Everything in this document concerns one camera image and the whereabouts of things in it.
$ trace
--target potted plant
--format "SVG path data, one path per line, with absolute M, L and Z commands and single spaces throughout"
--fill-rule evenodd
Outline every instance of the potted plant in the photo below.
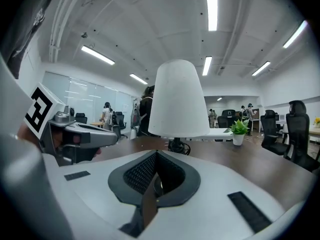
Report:
M 320 117 L 314 119 L 313 125 L 315 128 L 320 128 Z
M 248 131 L 249 119 L 245 121 L 234 121 L 234 124 L 228 129 L 229 132 L 233 132 L 233 144 L 241 146 L 244 141 L 245 134 Z

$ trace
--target white ceiling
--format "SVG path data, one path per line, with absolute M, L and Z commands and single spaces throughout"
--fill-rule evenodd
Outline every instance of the white ceiling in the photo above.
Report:
M 61 0 L 63 13 L 53 24 L 59 1 L 53 0 L 47 12 L 43 38 L 45 49 L 51 31 L 61 32 L 59 45 L 57 37 L 52 39 L 59 48 L 57 60 L 52 61 L 68 62 L 134 87 L 141 84 L 129 74 L 154 84 L 158 67 L 172 59 L 192 62 L 202 86 L 213 78 L 251 80 L 266 61 L 271 61 L 266 73 L 277 70 L 310 35 L 307 30 L 283 48 L 303 20 L 288 0 L 218 0 L 217 31 L 210 32 L 207 0 Z M 84 53 L 82 45 L 93 47 L 115 65 Z M 206 56 L 213 56 L 213 62 L 208 76 L 202 76 Z M 49 51 L 44 58 L 49 60 Z

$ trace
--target white marker cube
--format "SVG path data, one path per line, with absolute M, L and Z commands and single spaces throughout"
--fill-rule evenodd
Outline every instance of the white marker cube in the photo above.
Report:
M 34 88 L 31 99 L 32 105 L 24 117 L 24 122 L 40 140 L 47 122 L 53 119 L 57 112 L 63 112 L 66 104 L 40 82 Z

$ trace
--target flower pot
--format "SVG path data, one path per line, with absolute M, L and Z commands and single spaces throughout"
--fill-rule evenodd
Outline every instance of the flower pot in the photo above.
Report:
M 244 141 L 244 134 L 234 134 L 233 135 L 233 144 L 236 146 L 241 146 Z

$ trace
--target white lampshade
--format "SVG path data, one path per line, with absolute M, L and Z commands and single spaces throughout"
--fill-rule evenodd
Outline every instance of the white lampshade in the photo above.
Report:
M 205 97 L 191 62 L 175 59 L 159 67 L 148 131 L 175 138 L 210 132 Z

